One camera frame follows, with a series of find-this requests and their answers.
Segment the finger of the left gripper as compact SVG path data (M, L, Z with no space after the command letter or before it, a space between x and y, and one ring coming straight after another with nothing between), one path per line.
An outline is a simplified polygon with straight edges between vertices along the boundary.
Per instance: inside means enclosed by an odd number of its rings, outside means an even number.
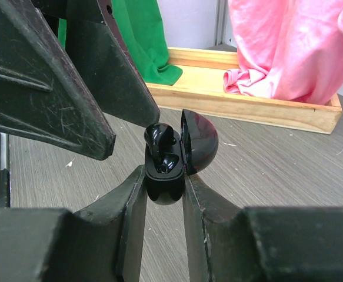
M0 132L96 160L115 134L41 11L0 1Z
M66 20L66 53L103 112L142 127L159 121L160 110L129 54L111 1L33 5Z

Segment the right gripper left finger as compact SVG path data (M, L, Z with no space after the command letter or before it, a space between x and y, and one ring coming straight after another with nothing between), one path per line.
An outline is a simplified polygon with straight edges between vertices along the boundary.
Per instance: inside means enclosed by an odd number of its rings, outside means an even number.
M0 281L138 281L145 168L83 209L0 208Z

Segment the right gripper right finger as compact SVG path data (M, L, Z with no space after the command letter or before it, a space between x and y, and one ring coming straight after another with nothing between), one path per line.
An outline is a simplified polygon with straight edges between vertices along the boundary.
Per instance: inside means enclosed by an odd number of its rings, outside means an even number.
M191 281L343 281L343 207L240 208L185 179Z

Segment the black earbud bottom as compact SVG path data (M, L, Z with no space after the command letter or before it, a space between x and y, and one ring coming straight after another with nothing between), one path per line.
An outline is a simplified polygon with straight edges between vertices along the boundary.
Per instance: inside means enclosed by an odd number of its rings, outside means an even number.
M176 143L174 130L166 123L154 123L148 126L144 132L144 139L156 164L163 163L165 149Z

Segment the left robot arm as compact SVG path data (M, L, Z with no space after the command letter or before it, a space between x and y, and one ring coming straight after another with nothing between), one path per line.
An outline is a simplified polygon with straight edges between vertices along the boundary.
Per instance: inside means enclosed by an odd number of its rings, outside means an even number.
M0 207L11 205L11 135L105 160L106 114L159 121L113 11L111 1L0 1Z

